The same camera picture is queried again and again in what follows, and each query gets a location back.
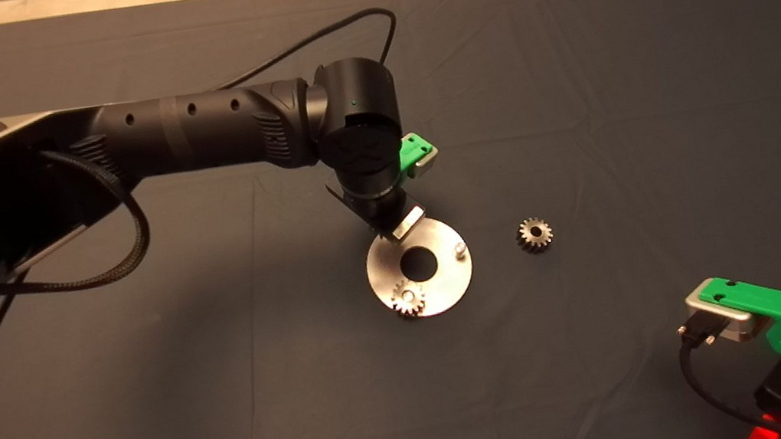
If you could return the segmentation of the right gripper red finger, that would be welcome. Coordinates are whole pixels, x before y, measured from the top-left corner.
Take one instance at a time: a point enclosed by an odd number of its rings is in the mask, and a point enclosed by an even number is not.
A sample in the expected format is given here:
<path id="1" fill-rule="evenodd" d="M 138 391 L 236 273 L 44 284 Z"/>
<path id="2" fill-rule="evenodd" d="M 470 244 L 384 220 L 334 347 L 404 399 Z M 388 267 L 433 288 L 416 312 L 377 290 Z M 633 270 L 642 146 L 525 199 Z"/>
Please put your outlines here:
<path id="1" fill-rule="evenodd" d="M 760 425 L 753 426 L 746 439 L 781 439 L 781 432 L 775 428 L 780 425 L 781 421 L 775 420 L 769 414 L 760 416 Z"/>

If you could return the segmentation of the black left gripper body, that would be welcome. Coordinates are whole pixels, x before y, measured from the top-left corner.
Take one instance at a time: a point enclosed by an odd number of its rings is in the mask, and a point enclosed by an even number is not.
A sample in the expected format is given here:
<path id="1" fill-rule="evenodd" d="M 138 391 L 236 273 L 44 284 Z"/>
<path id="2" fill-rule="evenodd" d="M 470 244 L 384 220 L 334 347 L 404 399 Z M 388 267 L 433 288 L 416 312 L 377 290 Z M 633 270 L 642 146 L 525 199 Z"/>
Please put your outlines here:
<path id="1" fill-rule="evenodd" d="M 393 243 L 403 242 L 427 214 L 424 205 L 407 193 L 402 182 L 373 198 L 348 193 L 337 178 L 328 179 L 325 187 L 375 235 Z"/>

